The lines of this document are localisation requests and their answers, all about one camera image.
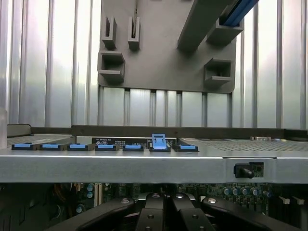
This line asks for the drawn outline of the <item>open black PC case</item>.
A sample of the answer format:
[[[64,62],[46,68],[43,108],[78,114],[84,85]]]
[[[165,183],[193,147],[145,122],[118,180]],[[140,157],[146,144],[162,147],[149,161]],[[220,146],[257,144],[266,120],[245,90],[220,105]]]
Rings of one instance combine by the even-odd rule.
[[[170,152],[150,152],[155,133],[166,135]],[[12,144],[16,143],[32,143],[33,149],[12,150]],[[39,149],[47,143],[62,145],[62,149]],[[84,144],[88,150],[68,151],[70,144]],[[114,144],[118,150],[96,151],[95,146],[99,144]],[[144,151],[125,152],[123,145],[142,145]],[[176,152],[174,146],[177,145],[194,145],[199,152]],[[237,163],[250,163],[255,176],[235,178],[233,167]],[[47,231],[70,219],[51,194],[56,183],[308,184],[308,130],[36,128],[28,124],[0,128],[0,231]],[[163,231],[180,231],[179,217],[171,202],[171,196],[178,192],[157,194],[165,197]],[[187,195],[195,201],[196,207],[201,202]],[[292,213],[290,219],[274,219],[308,231],[307,209]]]

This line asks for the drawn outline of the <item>hard disk with blue carrier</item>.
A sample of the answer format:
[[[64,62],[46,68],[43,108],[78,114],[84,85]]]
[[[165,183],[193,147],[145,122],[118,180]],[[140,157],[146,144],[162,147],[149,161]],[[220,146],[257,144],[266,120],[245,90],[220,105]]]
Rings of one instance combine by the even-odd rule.
[[[259,0],[236,0],[231,9],[219,18],[221,26],[236,27]]]

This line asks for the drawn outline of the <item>black chassis switch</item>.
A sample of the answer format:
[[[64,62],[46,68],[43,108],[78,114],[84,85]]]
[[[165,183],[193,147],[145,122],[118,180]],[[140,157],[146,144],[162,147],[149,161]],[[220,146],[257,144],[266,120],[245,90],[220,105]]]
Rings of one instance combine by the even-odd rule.
[[[255,174],[250,163],[237,163],[233,167],[235,178],[252,179]]]

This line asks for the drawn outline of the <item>grey parts rack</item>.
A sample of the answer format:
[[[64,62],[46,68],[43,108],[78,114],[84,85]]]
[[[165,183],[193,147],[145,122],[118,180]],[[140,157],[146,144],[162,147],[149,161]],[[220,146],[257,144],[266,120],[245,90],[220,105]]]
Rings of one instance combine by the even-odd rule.
[[[236,37],[221,26],[236,0],[102,0],[98,83],[103,87],[229,94]]]

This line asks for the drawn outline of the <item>white expansion slot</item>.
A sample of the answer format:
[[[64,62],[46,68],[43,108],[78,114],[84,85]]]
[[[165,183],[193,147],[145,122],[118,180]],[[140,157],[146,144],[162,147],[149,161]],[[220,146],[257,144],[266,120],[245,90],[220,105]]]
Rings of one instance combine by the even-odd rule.
[[[94,186],[95,186],[94,207],[96,207],[102,203],[102,184],[95,183]]]

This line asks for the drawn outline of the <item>green motherboard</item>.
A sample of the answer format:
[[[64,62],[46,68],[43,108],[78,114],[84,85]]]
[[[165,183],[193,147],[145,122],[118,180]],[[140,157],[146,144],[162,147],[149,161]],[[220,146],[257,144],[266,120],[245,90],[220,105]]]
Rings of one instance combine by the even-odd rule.
[[[53,199],[68,218],[94,208],[95,183],[56,183]],[[292,213],[308,210],[308,184],[225,183],[225,184],[139,184],[101,183],[102,203],[116,197],[142,199],[147,193],[191,194],[198,202],[219,197],[277,219],[290,219]]]

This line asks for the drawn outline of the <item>blue card retention clip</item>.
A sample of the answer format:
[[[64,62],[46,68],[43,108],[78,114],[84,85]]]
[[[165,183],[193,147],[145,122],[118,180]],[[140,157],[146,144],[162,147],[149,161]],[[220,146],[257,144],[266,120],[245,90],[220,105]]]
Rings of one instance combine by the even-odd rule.
[[[88,150],[88,146],[84,145],[84,144],[70,144],[67,146],[67,150],[68,151],[87,151]]]
[[[142,145],[123,145],[123,151],[125,152],[143,152],[144,147]]]
[[[95,146],[96,151],[117,151],[118,146],[114,144],[99,144]]]
[[[199,152],[198,147],[194,145],[177,145],[174,146],[176,152]]]
[[[12,150],[32,150],[33,145],[32,143],[16,143],[12,144]]]
[[[60,151],[62,149],[62,145],[47,143],[40,145],[39,149],[45,151]]]
[[[152,134],[150,152],[170,152],[171,148],[166,141],[166,135],[162,133]]]

